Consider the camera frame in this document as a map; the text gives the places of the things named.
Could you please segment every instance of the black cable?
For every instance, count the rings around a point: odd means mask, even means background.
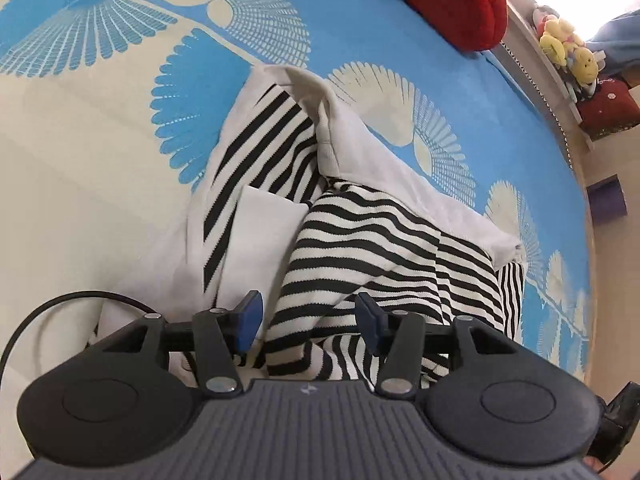
[[[23,322],[18,325],[18,328],[15,329],[14,333],[9,338],[9,341],[7,342],[6,346],[4,347],[4,351],[2,352],[2,357],[0,357],[0,391],[2,389],[2,377],[4,376],[4,370],[9,361],[9,355],[11,355],[11,351],[14,349],[18,338],[22,335],[22,332],[24,332],[40,314],[46,312],[47,310],[50,310],[61,303],[66,303],[67,301],[83,300],[86,298],[103,298],[105,300],[118,301],[120,303],[125,303],[133,306],[136,309],[141,310],[145,314],[158,314],[151,307],[146,306],[144,303],[140,303],[133,298],[123,296],[122,294],[116,294],[115,292],[105,292],[104,290],[80,290],[79,292],[70,292],[69,294],[63,294],[62,296],[53,298],[53,300],[49,300],[46,303],[41,304],[36,310],[31,312],[26,318],[24,318]],[[187,359],[191,370],[195,374],[196,363],[193,359],[193,356],[189,352],[183,352],[183,354]]]
[[[600,468],[600,470],[598,471],[598,474],[606,470],[611,464],[613,464],[613,460],[609,460],[604,466],[602,466],[602,468]]]

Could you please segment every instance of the blue bedspread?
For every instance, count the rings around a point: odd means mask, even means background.
[[[590,290],[580,188],[495,59],[460,54],[401,0],[9,0],[0,75],[85,69],[186,20],[190,34],[158,64],[148,97],[158,156],[176,179],[197,186],[252,62],[307,67],[436,188],[522,238],[522,341],[583,375]]]

